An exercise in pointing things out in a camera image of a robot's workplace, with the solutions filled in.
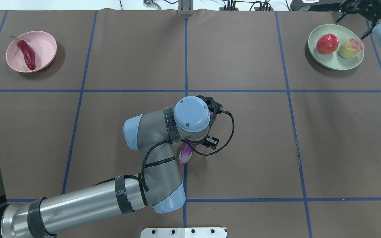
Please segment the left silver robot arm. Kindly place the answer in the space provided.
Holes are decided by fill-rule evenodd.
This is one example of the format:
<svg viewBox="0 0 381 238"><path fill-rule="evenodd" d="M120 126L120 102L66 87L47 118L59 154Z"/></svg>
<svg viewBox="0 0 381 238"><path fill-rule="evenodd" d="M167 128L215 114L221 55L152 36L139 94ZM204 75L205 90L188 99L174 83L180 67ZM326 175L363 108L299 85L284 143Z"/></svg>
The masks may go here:
<svg viewBox="0 0 381 238"><path fill-rule="evenodd" d="M233 115L211 97L186 96L173 107L125 121L127 146L142 155L141 171L119 175L89 188L26 204L9 204L0 169L0 238L53 238L59 232L151 206L158 214L186 202L173 145L183 142L217 149L209 131L218 114Z"/></svg>

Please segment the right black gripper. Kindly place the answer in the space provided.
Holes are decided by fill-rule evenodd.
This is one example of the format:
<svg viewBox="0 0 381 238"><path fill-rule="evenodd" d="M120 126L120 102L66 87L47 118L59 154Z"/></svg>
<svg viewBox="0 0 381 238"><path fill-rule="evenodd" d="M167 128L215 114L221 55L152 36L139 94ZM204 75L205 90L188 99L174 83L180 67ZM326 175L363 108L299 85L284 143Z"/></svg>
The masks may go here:
<svg viewBox="0 0 381 238"><path fill-rule="evenodd" d="M369 21L381 19L381 0L344 0L340 3L342 15L336 21L339 23L346 15L360 14ZM366 31L360 39L363 40L372 33L372 28Z"/></svg>

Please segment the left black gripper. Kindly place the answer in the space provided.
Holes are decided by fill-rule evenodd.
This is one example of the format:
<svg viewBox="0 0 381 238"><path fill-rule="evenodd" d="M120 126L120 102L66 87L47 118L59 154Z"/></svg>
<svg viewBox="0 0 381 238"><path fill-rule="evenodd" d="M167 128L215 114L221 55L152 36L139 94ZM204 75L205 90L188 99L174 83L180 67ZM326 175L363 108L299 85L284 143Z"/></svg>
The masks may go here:
<svg viewBox="0 0 381 238"><path fill-rule="evenodd" d="M202 95L198 95L197 97L202 99L206 103L209 110L210 122L208 126L208 133L205 135L203 139L197 141L196 144L202 144L206 148L216 150L219 143L219 139L215 137L210 137L209 132L211 131L211 128L216 120L216 116L225 113L226 110L224 109L222 104L215 101L212 97L205 97Z"/></svg>

